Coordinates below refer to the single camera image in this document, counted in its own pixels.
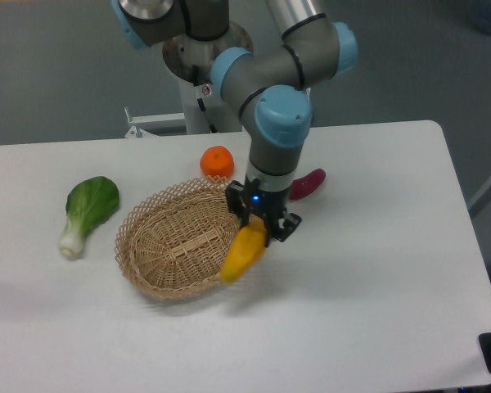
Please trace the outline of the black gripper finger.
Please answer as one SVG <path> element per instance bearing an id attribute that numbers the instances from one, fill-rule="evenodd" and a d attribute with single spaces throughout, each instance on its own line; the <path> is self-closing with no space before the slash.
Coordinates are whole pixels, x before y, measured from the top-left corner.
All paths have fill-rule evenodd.
<path id="1" fill-rule="evenodd" d="M 230 182 L 225 189 L 227 208 L 230 213 L 234 214 L 239 220 L 240 225 L 249 223 L 250 212 L 243 199 L 244 186 L 239 182 Z"/>
<path id="2" fill-rule="evenodd" d="M 284 242 L 300 225 L 302 218 L 284 210 L 281 217 L 275 215 L 264 216 L 264 227 L 266 228 L 265 247 L 269 247 L 272 241 Z"/>

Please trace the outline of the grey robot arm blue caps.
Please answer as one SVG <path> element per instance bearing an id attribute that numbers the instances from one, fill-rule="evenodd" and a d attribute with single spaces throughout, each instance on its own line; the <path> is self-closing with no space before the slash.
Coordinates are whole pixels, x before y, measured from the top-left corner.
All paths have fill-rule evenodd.
<path id="1" fill-rule="evenodd" d="M 300 224 L 286 203 L 312 122 L 307 90 L 351 69 L 358 44 L 331 22 L 319 1 L 271 1 L 282 45 L 256 56 L 248 33 L 231 21 L 226 1 L 114 1 L 135 48 L 162 47 L 178 81 L 189 134 L 245 130 L 251 138 L 243 182 L 226 190 L 242 225 L 264 222 L 268 241 L 286 240 Z"/>

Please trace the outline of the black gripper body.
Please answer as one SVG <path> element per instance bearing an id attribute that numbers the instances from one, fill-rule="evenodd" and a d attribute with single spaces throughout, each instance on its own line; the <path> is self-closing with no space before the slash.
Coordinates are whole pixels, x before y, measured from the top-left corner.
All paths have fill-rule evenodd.
<path id="1" fill-rule="evenodd" d="M 241 226 L 249 223 L 250 215 L 255 215 L 263 220 L 266 229 L 279 229 L 279 221 L 285 216 L 291 188 L 271 192 L 261 189 L 260 186 L 258 179 L 245 180 L 242 192 L 245 211 L 241 213 Z"/>

